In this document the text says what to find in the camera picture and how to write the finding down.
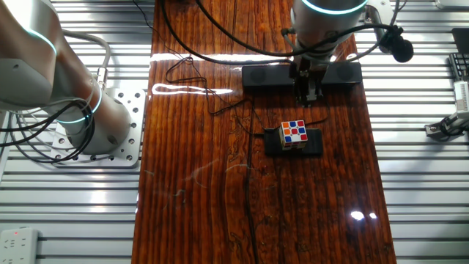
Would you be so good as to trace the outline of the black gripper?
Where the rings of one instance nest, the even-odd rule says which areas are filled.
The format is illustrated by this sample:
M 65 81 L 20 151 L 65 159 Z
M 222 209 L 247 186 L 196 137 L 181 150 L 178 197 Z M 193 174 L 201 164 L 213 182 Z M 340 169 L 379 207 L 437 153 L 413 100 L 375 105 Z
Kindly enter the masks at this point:
M 295 64 L 298 78 L 306 78 L 309 81 L 322 80 L 323 65 L 320 65 L 318 62 L 296 58 Z M 307 84 L 297 83 L 295 85 L 295 96 L 299 105 L 308 107 L 309 103 L 313 103 L 323 96 L 321 84 L 311 83 L 308 86 Z

